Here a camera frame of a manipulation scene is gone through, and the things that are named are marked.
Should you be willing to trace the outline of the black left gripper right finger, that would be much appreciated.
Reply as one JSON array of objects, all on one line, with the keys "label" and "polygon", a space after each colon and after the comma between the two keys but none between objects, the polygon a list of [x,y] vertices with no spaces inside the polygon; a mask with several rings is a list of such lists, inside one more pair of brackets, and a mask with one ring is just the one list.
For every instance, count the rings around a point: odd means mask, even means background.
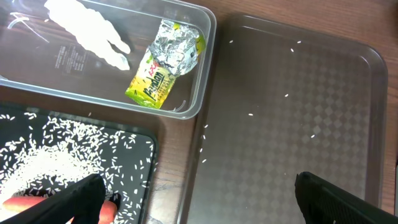
[{"label": "black left gripper right finger", "polygon": [[312,174],[296,176],[295,197],[306,224],[397,224],[397,217]]}]

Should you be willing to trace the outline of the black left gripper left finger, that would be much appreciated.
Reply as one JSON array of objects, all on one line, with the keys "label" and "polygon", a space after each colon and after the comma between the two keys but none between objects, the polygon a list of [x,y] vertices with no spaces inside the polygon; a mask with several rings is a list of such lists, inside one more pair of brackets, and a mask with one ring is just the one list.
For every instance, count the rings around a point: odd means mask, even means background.
[{"label": "black left gripper left finger", "polygon": [[106,189],[99,174],[91,174],[3,224],[98,224]]}]

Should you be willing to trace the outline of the white tissue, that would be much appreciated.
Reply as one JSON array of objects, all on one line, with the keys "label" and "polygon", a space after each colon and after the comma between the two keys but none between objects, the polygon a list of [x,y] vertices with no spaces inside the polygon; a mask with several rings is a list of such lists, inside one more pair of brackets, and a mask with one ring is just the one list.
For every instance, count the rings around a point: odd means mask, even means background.
[{"label": "white tissue", "polygon": [[74,35],[85,50],[119,70],[130,69],[124,56],[131,53],[130,47],[100,12],[77,0],[48,0],[44,7],[49,10],[49,18]]}]

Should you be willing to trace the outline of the yellow silver snack wrapper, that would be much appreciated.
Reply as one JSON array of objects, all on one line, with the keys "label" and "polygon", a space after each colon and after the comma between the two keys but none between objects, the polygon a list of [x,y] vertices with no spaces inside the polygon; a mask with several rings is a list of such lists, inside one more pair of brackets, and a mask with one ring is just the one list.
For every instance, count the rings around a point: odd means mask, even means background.
[{"label": "yellow silver snack wrapper", "polygon": [[138,105],[159,109],[176,79],[189,73],[206,48],[206,40],[190,26],[161,20],[125,95]]}]

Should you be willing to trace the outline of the orange carrot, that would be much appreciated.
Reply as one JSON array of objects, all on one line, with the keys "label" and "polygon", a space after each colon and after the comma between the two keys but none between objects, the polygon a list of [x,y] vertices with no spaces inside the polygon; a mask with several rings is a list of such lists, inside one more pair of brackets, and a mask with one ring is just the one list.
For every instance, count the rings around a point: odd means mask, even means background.
[{"label": "orange carrot", "polygon": [[[45,200],[45,198],[36,196],[11,197],[3,202],[2,206],[7,211],[20,213],[29,209],[30,207],[33,207],[34,205],[37,205],[43,200]],[[101,207],[99,224],[110,224],[114,221],[116,214],[116,204],[110,201],[105,201]]]}]

